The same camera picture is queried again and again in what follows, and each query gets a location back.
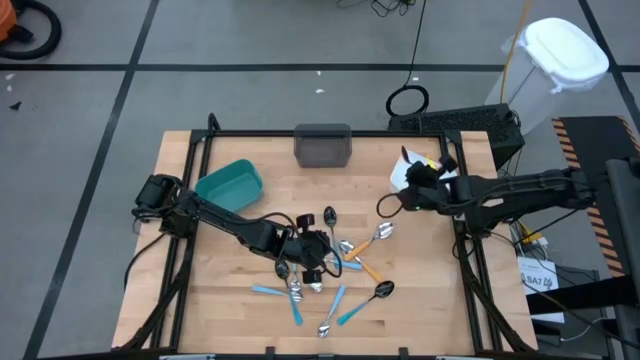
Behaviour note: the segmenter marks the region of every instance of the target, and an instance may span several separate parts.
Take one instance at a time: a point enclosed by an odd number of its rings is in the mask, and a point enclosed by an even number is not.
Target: wooden table
[[[495,177],[486,133],[462,134],[469,173]],[[189,132],[165,133],[156,173],[182,175],[188,139]],[[433,159],[440,156],[437,139],[353,138],[346,168],[302,169],[293,156],[293,138],[216,137],[209,172],[249,159],[263,178],[264,197],[245,210],[244,217],[281,211],[295,218],[312,212],[316,228],[328,231],[322,212],[331,205],[338,213],[336,237],[358,244],[371,236],[381,220],[375,205],[389,192],[389,175],[401,145]],[[194,169],[199,168],[199,159],[196,154]],[[383,210],[397,206],[397,200],[389,199]],[[366,273],[348,269],[340,279],[325,275],[320,294],[303,290],[301,327],[293,321],[288,299],[251,292],[254,284],[284,289],[273,273],[273,262],[249,253],[228,234],[200,226],[179,351],[263,354],[265,347],[274,346],[278,354],[393,355],[399,347],[407,347],[412,355],[473,354],[459,264],[451,255],[451,219],[435,212],[403,211],[393,222],[393,236],[376,242],[362,257],[395,282],[394,293],[373,301],[345,326],[338,326],[337,316],[368,298],[376,284]],[[137,250],[157,236],[157,228],[157,222],[143,225]],[[496,231],[508,235],[506,227]],[[128,340],[156,304],[167,247],[168,240],[158,244],[131,271],[114,345]],[[512,247],[496,237],[485,239],[484,248],[496,305],[522,338],[536,347]],[[347,286],[345,297],[329,337],[320,339],[317,327],[339,284]],[[482,306],[479,310],[484,347],[490,348],[486,315]],[[173,311],[170,308],[166,314],[163,344],[168,344]]]

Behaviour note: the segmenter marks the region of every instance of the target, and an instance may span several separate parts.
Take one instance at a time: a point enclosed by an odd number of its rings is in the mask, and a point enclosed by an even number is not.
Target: orange plastic handle
[[[368,248],[369,245],[371,245],[371,242],[373,240],[367,240],[365,242],[363,242],[362,244],[358,245],[357,248],[349,251],[345,256],[344,259],[345,261],[351,261],[354,257],[358,256],[358,254],[360,254],[361,252],[364,251],[364,249]]]
[[[368,272],[369,275],[371,275],[372,278],[374,278],[378,284],[384,281],[384,277],[382,276],[382,274],[380,274],[379,272],[373,270],[373,268],[363,262],[360,263],[362,265],[362,268],[364,269],[364,271]]]

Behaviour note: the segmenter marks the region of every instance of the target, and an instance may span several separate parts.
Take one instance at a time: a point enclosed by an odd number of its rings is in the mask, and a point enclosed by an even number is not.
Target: gray container
[[[301,124],[293,135],[293,153],[300,167],[345,167],[349,162],[351,127],[347,124]]]

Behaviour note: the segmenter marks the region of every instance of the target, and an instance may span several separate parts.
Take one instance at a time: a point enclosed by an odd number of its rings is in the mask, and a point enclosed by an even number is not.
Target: yellow cable
[[[509,63],[511,62],[511,58],[513,57],[513,49],[516,47],[516,42],[518,38],[520,38],[520,33],[522,32],[522,28],[524,28],[525,20],[527,19],[527,14],[529,13],[529,9],[531,8],[532,0],[527,0],[524,4],[524,9],[522,10],[522,16],[520,17],[520,24],[518,25],[518,30],[516,34],[513,36],[513,42],[511,43],[511,49],[509,49],[509,55],[507,55],[507,62],[504,64],[504,72],[502,75],[502,87],[500,88],[500,103],[504,102],[504,87],[507,83],[507,71],[509,70]]]

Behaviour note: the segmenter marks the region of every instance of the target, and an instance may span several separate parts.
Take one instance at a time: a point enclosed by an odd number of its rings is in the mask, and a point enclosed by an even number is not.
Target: teal container
[[[201,198],[229,211],[238,212],[262,197],[262,179],[251,161],[242,159],[198,181]]]

